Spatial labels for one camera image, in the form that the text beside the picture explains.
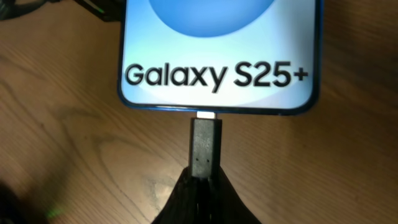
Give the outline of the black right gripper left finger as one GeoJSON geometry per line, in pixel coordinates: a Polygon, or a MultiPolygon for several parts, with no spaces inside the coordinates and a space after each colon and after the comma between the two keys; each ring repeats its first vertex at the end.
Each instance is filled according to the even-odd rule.
{"type": "Polygon", "coordinates": [[[180,174],[164,208],[152,224],[194,224],[197,215],[197,180],[186,167],[180,174]]]}

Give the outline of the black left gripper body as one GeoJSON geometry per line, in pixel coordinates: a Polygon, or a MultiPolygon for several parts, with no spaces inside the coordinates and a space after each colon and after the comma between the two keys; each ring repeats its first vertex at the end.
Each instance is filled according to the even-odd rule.
{"type": "Polygon", "coordinates": [[[74,0],[104,22],[120,22],[126,0],[74,0]]]}

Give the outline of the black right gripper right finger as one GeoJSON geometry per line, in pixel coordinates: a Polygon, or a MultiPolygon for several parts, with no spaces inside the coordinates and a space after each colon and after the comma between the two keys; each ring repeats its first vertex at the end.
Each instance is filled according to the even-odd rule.
{"type": "Polygon", "coordinates": [[[222,168],[211,180],[211,224],[261,224],[245,206],[222,168]]]}

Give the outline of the blue smartphone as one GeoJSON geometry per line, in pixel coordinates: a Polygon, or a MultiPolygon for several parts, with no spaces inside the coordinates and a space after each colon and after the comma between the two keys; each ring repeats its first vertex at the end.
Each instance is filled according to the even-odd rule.
{"type": "Polygon", "coordinates": [[[318,100],[322,0],[127,0],[118,93],[148,110],[297,115],[318,100]]]}

